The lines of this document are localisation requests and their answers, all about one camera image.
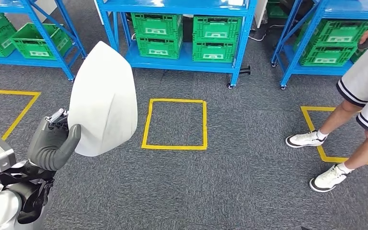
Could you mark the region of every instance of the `white sneaker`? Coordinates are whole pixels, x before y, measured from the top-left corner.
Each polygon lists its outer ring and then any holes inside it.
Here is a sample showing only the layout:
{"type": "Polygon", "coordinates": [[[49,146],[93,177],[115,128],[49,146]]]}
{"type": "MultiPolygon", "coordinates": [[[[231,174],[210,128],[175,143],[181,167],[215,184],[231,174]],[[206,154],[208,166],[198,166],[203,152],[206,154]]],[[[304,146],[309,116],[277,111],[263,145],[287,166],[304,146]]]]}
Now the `white sneaker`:
{"type": "Polygon", "coordinates": [[[296,134],[286,138],[286,144],[292,148],[301,148],[304,146],[320,146],[326,140],[320,140],[317,136],[317,131],[312,131],[306,134],[296,134]]]}
{"type": "Polygon", "coordinates": [[[328,171],[314,177],[310,180],[310,187],[315,192],[326,193],[335,188],[335,186],[344,179],[349,173],[342,171],[337,165],[332,166],[328,171]]]}

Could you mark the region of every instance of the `gray carpet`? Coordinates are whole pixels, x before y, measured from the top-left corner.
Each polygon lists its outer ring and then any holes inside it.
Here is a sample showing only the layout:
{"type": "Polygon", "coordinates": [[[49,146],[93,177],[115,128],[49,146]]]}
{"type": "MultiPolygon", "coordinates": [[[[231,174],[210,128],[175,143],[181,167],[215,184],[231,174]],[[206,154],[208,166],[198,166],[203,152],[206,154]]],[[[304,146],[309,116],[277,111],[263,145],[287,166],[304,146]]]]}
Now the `gray carpet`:
{"type": "MultiPolygon", "coordinates": [[[[107,42],[92,0],[65,1],[89,51],[107,42]]],[[[280,90],[269,58],[278,33],[250,41],[233,90],[226,74],[135,69],[138,129],[133,138],[96,158],[73,155],[56,175],[47,230],[367,230],[368,166],[327,194],[308,181],[332,164],[316,148],[290,149],[287,135],[308,126],[300,106],[336,106],[338,77],[298,76],[280,90]],[[207,102],[208,149],[142,149],[150,98],[207,102]]],[[[121,52],[126,51],[120,36],[121,52]]],[[[82,60],[73,67],[76,72],[82,60]]],[[[0,65],[1,90],[41,92],[8,137],[18,160],[41,117],[67,107],[72,84],[60,69],[0,65]]],[[[0,95],[0,135],[30,97],[0,95]]],[[[326,112],[310,112],[317,127],[326,112]]],[[[156,103],[148,144],[200,145],[199,104],[156,103]]],[[[329,156],[348,156],[363,139],[354,120],[325,143],[329,156]]]]}

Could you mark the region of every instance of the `yellow tape square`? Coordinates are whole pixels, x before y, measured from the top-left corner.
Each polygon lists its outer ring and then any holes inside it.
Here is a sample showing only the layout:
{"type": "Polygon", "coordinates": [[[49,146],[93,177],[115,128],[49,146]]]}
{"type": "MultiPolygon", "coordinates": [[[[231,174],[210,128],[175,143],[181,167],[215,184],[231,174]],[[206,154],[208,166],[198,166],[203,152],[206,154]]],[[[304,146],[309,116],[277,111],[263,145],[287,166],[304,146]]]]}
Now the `yellow tape square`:
{"type": "MultiPolygon", "coordinates": [[[[310,131],[314,131],[315,127],[311,121],[308,111],[332,112],[334,110],[335,110],[334,107],[301,106],[302,114],[304,115],[305,121],[307,122],[308,128],[310,128],[310,131]]],[[[317,146],[317,150],[318,150],[318,153],[320,154],[321,160],[323,160],[324,162],[342,163],[348,159],[347,157],[328,157],[325,154],[325,151],[322,146],[317,146]]]]}
{"type": "Polygon", "coordinates": [[[32,107],[33,103],[37,100],[37,98],[40,96],[40,92],[29,92],[29,91],[13,91],[13,90],[0,90],[0,94],[13,94],[13,95],[26,95],[26,96],[33,96],[33,98],[29,101],[27,106],[22,110],[22,112],[18,115],[18,117],[15,119],[15,121],[11,124],[11,126],[6,130],[6,132],[3,134],[2,139],[6,140],[8,136],[11,134],[11,132],[15,129],[15,127],[18,125],[20,120],[23,118],[23,116],[26,114],[26,112],[32,107]]]}
{"type": "Polygon", "coordinates": [[[143,149],[153,150],[206,150],[207,149],[207,102],[203,100],[190,100],[190,99],[169,99],[169,98],[157,98],[150,99],[149,112],[146,119],[145,131],[143,134],[143,149]],[[201,146],[177,146],[177,145],[148,145],[147,138],[149,134],[149,126],[151,120],[151,113],[153,111],[154,102],[181,102],[181,103],[201,103],[202,104],[202,145],[201,146]]]}

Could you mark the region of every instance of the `person's hand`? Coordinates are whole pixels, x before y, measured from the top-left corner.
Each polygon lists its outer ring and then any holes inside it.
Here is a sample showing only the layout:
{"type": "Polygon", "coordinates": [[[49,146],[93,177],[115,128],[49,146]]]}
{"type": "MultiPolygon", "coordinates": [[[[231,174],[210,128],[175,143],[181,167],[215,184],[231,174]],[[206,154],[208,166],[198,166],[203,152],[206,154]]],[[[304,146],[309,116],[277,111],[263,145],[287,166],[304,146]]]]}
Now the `person's hand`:
{"type": "Polygon", "coordinates": [[[359,44],[363,44],[367,38],[368,38],[368,31],[363,33],[362,37],[359,40],[359,44]]]}

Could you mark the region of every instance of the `black object in hand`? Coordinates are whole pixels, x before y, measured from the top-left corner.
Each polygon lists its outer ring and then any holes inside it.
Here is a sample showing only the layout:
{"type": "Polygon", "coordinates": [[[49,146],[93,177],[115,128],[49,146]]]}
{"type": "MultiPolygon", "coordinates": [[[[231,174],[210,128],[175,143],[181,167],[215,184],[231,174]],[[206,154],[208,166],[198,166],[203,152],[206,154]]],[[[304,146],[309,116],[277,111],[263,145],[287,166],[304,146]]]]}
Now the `black object in hand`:
{"type": "Polygon", "coordinates": [[[366,41],[362,44],[357,43],[357,48],[360,50],[364,50],[368,48],[368,38],[366,39],[366,41]]]}

